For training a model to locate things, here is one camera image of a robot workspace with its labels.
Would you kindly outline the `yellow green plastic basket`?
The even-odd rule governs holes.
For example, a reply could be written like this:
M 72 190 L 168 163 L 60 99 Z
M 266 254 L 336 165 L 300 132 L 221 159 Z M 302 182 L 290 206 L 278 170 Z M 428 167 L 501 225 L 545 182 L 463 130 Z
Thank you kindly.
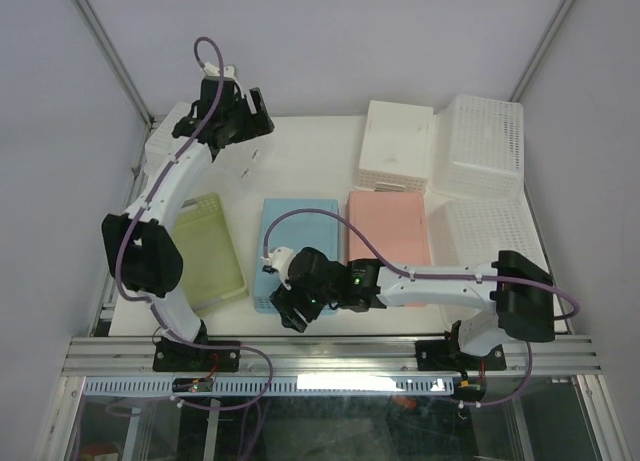
M 202 316 L 222 303 L 248 296 L 218 194 L 185 201 L 172 229 L 172 239 L 183 258 L 180 286 L 196 314 Z

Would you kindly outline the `large white perforated basket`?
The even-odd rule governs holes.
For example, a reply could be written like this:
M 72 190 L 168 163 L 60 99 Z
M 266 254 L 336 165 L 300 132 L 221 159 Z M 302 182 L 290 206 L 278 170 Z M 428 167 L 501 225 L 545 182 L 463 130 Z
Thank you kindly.
M 436 115 L 432 191 L 459 198 L 516 198 L 524 184 L 519 103 L 460 94 Z

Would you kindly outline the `translucent white shallow basket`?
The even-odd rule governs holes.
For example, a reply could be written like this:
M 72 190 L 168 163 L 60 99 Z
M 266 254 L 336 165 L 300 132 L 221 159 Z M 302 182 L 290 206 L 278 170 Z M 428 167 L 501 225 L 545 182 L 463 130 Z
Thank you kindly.
M 160 170 L 173 148 L 177 149 L 186 141 L 186 137 L 174 139 L 172 131 L 175 124 L 188 114 L 190 107 L 187 102 L 178 102 L 146 141 L 143 171 L 148 178 Z M 273 145 L 269 136 L 232 144 L 224 148 L 209 165 L 200 178 L 200 185 L 204 186 L 206 179 L 215 176 L 222 178 L 224 186 L 245 185 L 272 152 Z

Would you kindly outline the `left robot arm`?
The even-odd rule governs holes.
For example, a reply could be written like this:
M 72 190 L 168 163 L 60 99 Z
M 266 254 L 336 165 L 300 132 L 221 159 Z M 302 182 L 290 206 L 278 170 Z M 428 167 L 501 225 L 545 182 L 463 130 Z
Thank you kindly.
M 209 358 L 206 329 L 180 286 L 184 261 L 172 236 L 187 194 L 228 146 L 275 129 L 258 87 L 241 91 L 228 76 L 206 76 L 198 99 L 172 128 L 172 146 L 139 197 L 119 215 L 108 214 L 101 233 L 110 275 L 122 298 L 146 304 L 175 358 L 198 369 Z

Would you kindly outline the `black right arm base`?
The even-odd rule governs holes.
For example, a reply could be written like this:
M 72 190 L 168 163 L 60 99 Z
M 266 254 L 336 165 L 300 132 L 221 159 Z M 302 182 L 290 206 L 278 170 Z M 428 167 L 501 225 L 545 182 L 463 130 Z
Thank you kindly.
M 479 357 L 463 353 L 458 346 L 461 321 L 456 321 L 450 331 L 436 340 L 414 343 L 417 368 L 421 372 L 455 371 L 505 371 L 506 361 L 501 345 L 494 347 L 487 356 Z

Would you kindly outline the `pink plastic basket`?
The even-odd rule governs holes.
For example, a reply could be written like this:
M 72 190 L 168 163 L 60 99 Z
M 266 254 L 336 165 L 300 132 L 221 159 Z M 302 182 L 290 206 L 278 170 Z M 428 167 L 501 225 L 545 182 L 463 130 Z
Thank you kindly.
M 430 266 L 424 197 L 417 192 L 352 191 L 347 220 L 390 262 Z

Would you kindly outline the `light blue plastic basket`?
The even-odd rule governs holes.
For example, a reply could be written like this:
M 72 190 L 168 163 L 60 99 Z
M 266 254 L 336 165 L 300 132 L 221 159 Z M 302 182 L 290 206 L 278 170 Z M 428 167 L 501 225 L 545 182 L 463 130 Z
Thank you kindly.
M 258 238 L 255 279 L 252 290 L 254 309 L 259 314 L 276 314 L 269 297 L 278 287 L 276 275 L 262 271 L 263 242 L 269 226 L 279 216 L 297 209 L 314 208 L 339 213 L 339 202 L 331 198 L 266 198 L 263 202 L 261 231 Z M 279 222 L 269 236 L 269 250 L 288 247 L 295 252 L 304 247 L 321 251 L 329 260 L 341 256 L 340 223 L 328 216 L 313 213 L 293 215 Z

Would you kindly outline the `cream white small basket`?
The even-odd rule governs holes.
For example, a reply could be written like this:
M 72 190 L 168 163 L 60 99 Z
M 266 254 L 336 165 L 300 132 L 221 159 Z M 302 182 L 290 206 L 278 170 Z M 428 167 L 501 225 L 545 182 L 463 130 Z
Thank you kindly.
M 373 191 L 426 190 L 435 114 L 431 107 L 372 100 L 355 185 Z

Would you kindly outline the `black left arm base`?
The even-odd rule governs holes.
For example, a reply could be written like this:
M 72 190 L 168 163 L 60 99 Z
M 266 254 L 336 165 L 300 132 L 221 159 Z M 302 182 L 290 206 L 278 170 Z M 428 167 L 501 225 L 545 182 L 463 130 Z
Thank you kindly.
M 154 372 L 235 373 L 240 361 L 238 341 L 205 341 L 209 349 L 187 346 L 162 337 L 155 343 Z

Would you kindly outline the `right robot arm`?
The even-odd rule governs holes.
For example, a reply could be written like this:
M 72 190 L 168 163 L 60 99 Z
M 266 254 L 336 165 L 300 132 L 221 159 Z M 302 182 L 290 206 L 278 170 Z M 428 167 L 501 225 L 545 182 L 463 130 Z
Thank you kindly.
M 284 327 L 299 333 L 324 309 L 365 313 L 413 304 L 475 310 L 452 325 L 448 359 L 469 368 L 507 341 L 547 343 L 555 338 L 552 279 L 515 251 L 475 266 L 428 267 L 358 259 L 342 264 L 315 248 L 280 247 L 262 259 L 279 279 L 270 301 Z

